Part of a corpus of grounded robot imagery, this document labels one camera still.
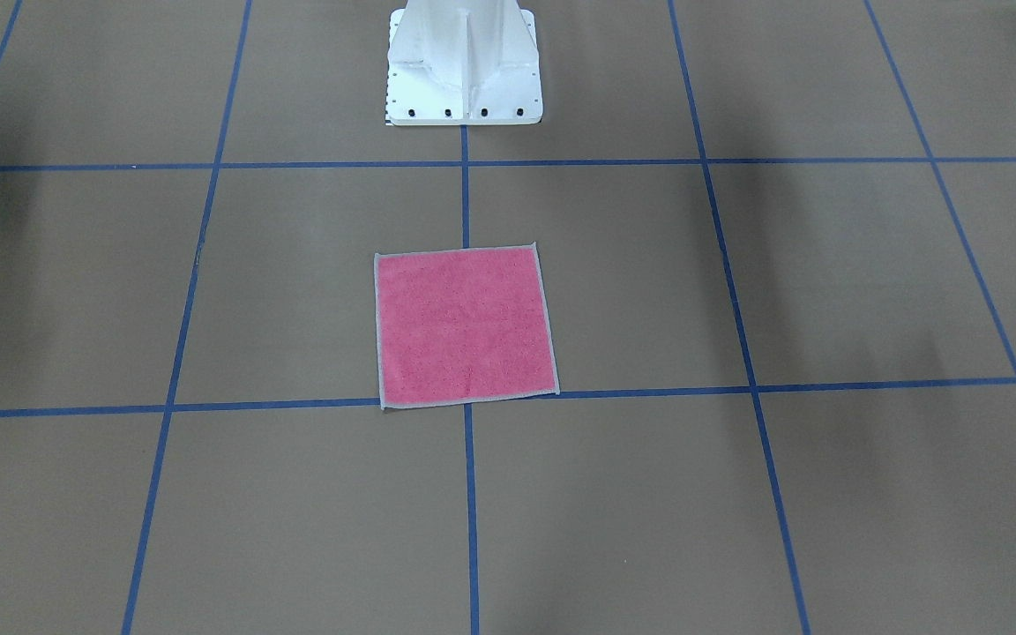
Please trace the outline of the pink and grey towel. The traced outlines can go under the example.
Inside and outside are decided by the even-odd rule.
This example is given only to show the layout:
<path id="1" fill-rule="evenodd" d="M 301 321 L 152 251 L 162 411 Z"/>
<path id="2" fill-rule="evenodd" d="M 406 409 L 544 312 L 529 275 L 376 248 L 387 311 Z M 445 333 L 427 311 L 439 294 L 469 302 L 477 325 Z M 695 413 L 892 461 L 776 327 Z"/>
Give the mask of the pink and grey towel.
<path id="1" fill-rule="evenodd" d="M 535 243 L 375 254 L 372 282 L 383 409 L 561 392 Z"/>

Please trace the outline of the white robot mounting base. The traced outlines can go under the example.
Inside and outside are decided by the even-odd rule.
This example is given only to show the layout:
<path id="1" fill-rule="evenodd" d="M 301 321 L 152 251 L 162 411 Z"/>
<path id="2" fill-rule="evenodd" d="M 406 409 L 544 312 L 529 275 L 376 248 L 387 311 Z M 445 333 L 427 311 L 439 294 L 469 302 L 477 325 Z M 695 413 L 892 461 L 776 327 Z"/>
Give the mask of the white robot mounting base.
<path id="1" fill-rule="evenodd" d="M 536 20 L 516 1 L 408 1 L 388 25 L 386 124 L 508 126 L 543 119 Z"/>

